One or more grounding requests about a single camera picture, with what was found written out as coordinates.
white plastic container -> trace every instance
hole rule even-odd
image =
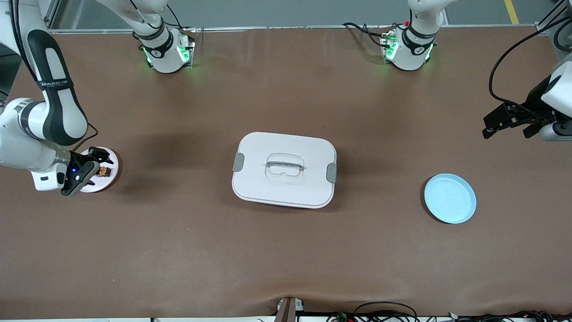
[[[254,132],[240,141],[233,171],[243,200],[321,208],[333,198],[336,150],[324,139]]]

container lid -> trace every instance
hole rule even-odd
[[[321,208],[332,200],[336,170],[336,150],[324,139],[254,132],[239,144],[232,188],[248,201]]]
[[[475,213],[476,195],[463,178],[444,173],[427,182],[425,204],[437,219],[447,223],[462,223]]]

black cable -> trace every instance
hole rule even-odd
[[[569,25],[571,22],[572,22],[572,19],[566,21],[565,23],[562,24],[562,26],[558,27],[558,29],[554,33],[554,46],[563,52],[569,52],[569,53],[572,52],[572,48],[562,46],[560,44],[560,40],[558,40],[558,36],[560,36],[560,32],[562,31],[562,29],[564,29],[564,27]]]
[[[177,26],[179,26],[182,29],[181,23],[179,22],[177,15],[175,14],[175,12],[173,11],[173,9],[171,9],[171,6],[169,6],[169,4],[167,3],[167,8],[169,9],[169,11],[171,11],[171,14],[173,15],[173,17],[175,18],[175,21],[177,21]]]
[[[412,21],[412,20],[413,20],[413,11],[411,11],[411,9],[409,9],[409,24],[408,24],[407,26],[405,26],[405,28],[401,28],[401,27],[400,27],[401,25],[398,25],[398,24],[395,23],[395,22],[392,23],[391,25],[394,26],[394,27],[396,27],[396,28],[399,28],[399,29],[401,29],[401,30],[407,30],[407,29],[409,29],[409,26],[411,26],[411,21]]]
[[[131,4],[133,5],[133,7],[135,8],[135,10],[137,10],[137,12],[139,12],[139,14],[141,14],[141,18],[143,19],[143,21],[149,25],[149,27],[155,29],[155,30],[159,30],[161,29],[161,26],[159,27],[154,27],[153,25],[151,25],[150,23],[147,22],[147,20],[145,20],[145,17],[143,17],[143,14],[141,13],[141,11],[139,11],[139,8],[135,5],[135,2],[133,2],[133,0],[129,0],[129,2],[131,2]]]
[[[19,0],[9,0],[10,22],[12,24],[12,32],[14,33],[14,40],[16,41],[16,46],[20,51],[20,55],[22,56],[22,61],[24,62],[24,65],[26,65],[26,67],[30,71],[30,74],[32,75],[34,81],[38,81],[38,77],[34,73],[34,70],[32,69],[30,62],[28,61],[26,51],[24,50],[24,43],[22,42],[22,33],[20,30],[19,4],[20,4]]]
[[[415,318],[416,321],[419,321],[419,319],[417,318],[417,311],[414,310],[412,307],[410,307],[407,304],[403,304],[403,303],[399,303],[399,302],[393,302],[393,301],[375,301],[375,302],[368,302],[368,303],[364,303],[360,306],[358,306],[355,310],[353,310],[353,315],[356,315],[357,311],[362,308],[362,307],[367,307],[369,305],[376,305],[376,304],[389,304],[389,305],[398,305],[400,307],[404,307],[404,308],[408,308],[409,310],[411,310],[411,312],[413,312],[413,317]],[[376,311],[373,313],[381,313],[381,312],[390,312],[389,310],[387,311]],[[398,311],[391,311],[391,312],[397,312],[400,313],[402,316],[408,316],[408,314],[406,313],[402,313],[402,312],[398,312]]]
[[[568,319],[572,319],[572,313],[568,315],[552,315],[546,311],[519,311],[517,313],[512,313],[509,315],[481,315],[481,316],[459,316],[457,322],[506,322],[511,321],[511,318],[527,318],[534,319],[535,322],[563,322]]]
[[[366,25],[366,24],[363,24],[363,27],[364,27],[364,29],[366,30],[366,33],[370,36],[371,41],[374,42],[374,44],[376,44],[377,46],[383,47],[383,48],[389,48],[389,47],[390,47],[389,45],[380,44],[379,42],[375,41],[375,39],[373,38],[373,36],[372,36],[370,30],[367,29],[367,25]]]
[[[519,42],[517,42],[516,44],[514,44],[513,46],[511,46],[511,48],[509,48],[504,54],[502,54],[502,56],[499,58],[499,60],[496,62],[496,64],[495,64],[494,67],[492,68],[491,75],[490,75],[489,78],[488,78],[488,92],[490,93],[490,95],[491,95],[494,99],[499,100],[499,101],[501,101],[501,102],[503,102],[503,103],[510,104],[510,105],[512,105],[512,106],[521,108],[521,109],[523,109],[524,111],[527,111],[528,113],[534,115],[535,117],[538,117],[538,118],[540,118],[540,119],[543,119],[543,117],[542,117],[540,114],[538,114],[538,113],[536,113],[536,112],[533,112],[533,111],[531,111],[531,110],[525,108],[524,106],[522,106],[522,105],[520,105],[520,104],[518,104],[518,103],[516,103],[516,102],[513,102],[513,101],[508,100],[508,99],[504,99],[504,98],[502,98],[502,97],[496,95],[496,94],[494,93],[493,89],[492,89],[492,80],[493,80],[493,78],[494,78],[494,75],[495,75],[495,72],[496,72],[496,69],[498,68],[498,66],[499,66],[499,65],[501,64],[501,62],[505,59],[505,57],[508,56],[508,54],[509,54],[510,52],[512,52],[516,47],[520,46],[522,43],[524,43],[525,41],[527,41],[527,40],[533,38],[534,36],[536,36],[536,35],[538,35],[538,34],[541,34],[541,33],[545,32],[545,31],[547,31],[548,29],[550,29],[550,28],[556,26],[557,24],[559,24],[559,23],[561,23],[561,22],[565,22],[565,21],[568,20],[568,19],[569,19],[568,17],[562,18],[562,19],[559,19],[559,20],[557,20],[557,21],[555,21],[555,22],[553,22],[553,23],[550,23],[550,24],[546,25],[544,28],[542,28],[542,29],[540,29],[540,30],[538,30],[538,31],[536,31],[536,32],[534,32],[534,33],[531,33],[530,35],[526,36],[525,38],[523,38],[522,40],[520,40]]]
[[[178,27],[179,29],[185,29],[185,28],[191,28],[189,26],[181,26],[181,22],[179,22],[177,15],[175,14],[175,12],[173,11],[173,9],[171,9],[171,6],[169,6],[169,4],[167,3],[167,8],[169,9],[169,11],[171,11],[171,14],[173,14],[173,17],[175,18],[175,20],[177,21],[177,23],[168,23],[166,22],[166,25],[172,26],[172,27]]]
[[[86,143],[89,139],[92,139],[94,137],[96,137],[100,132],[95,128],[95,126],[93,126],[91,123],[88,122],[88,126],[90,126],[94,131],[95,134],[90,135],[88,137],[86,137],[85,139],[81,140],[78,144],[76,144],[76,146],[71,149],[72,152],[75,152],[80,146],[82,146],[84,143]]]
[[[564,13],[564,11],[566,10],[566,7],[562,8],[562,10],[560,10],[559,13],[555,14],[554,17],[552,17],[552,19],[547,23],[547,25],[549,23],[552,23],[556,18],[558,18],[559,15],[561,15],[562,13]]]
[[[556,8],[560,7],[565,0],[560,0],[560,2],[556,5],[554,5],[554,8],[552,8],[552,10],[550,10],[550,12],[548,14],[546,14],[546,16],[544,16],[544,18],[542,18],[542,20],[540,20],[540,22],[538,23],[539,25],[544,22],[544,20],[546,20],[553,12],[556,11]]]
[[[346,26],[346,27],[347,27],[347,26],[352,26],[352,27],[357,28],[357,30],[361,31],[362,33],[366,33],[366,34],[368,33],[365,29],[362,29],[362,27],[356,25],[356,24],[353,23],[353,22],[346,22],[346,23],[343,24],[343,26]],[[373,35],[373,36],[376,36],[376,37],[381,37],[381,36],[382,36],[382,34],[373,33],[373,32],[370,32],[370,34]]]

white plate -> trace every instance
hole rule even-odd
[[[444,173],[427,182],[425,204],[437,219],[447,223],[462,223],[475,213],[476,195],[463,178]]]
[[[119,159],[117,158],[117,155],[115,154],[115,152],[113,152],[112,150],[106,148],[106,147],[98,147],[98,148],[102,148],[105,151],[107,151],[109,153],[109,159],[111,159],[111,161],[113,161],[113,164],[109,164],[109,163],[102,163],[101,166],[102,167],[107,167],[111,169],[111,175],[110,176],[93,176],[90,180],[95,183],[94,186],[91,185],[86,185],[85,187],[83,187],[80,191],[83,193],[96,193],[99,192],[107,187],[109,187],[113,181],[115,181],[115,178],[117,177],[117,174],[119,173]],[[86,155],[88,154],[89,149],[85,150],[84,152],[82,152],[81,154]]]

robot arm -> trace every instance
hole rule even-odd
[[[383,42],[384,57],[397,68],[415,70],[429,59],[435,35],[445,20],[444,9],[458,0],[408,0],[411,11],[410,24],[397,27],[391,37]]]
[[[0,12],[7,13],[0,15],[0,42],[22,56],[44,96],[44,101],[15,99],[1,111],[0,164],[29,170],[37,190],[74,196],[109,154],[90,149],[80,155],[62,147],[80,141],[88,121],[38,1],[0,0]]]
[[[485,139],[506,128],[529,124],[525,137],[537,133],[544,141],[572,141],[572,54],[554,68],[519,106],[501,104],[484,117]]]
[[[173,73],[192,65],[194,39],[168,28],[159,15],[167,0],[97,0],[131,28],[143,44],[149,65],[160,73]]]
[[[85,135],[88,122],[62,53],[47,32],[37,0],[22,0],[17,10],[23,46],[14,37],[13,17],[4,14],[0,17],[0,42],[27,59],[44,97],[44,101],[32,100],[21,108],[22,129],[33,138],[64,146],[74,144]],[[0,1],[0,12],[12,12],[6,0]]]

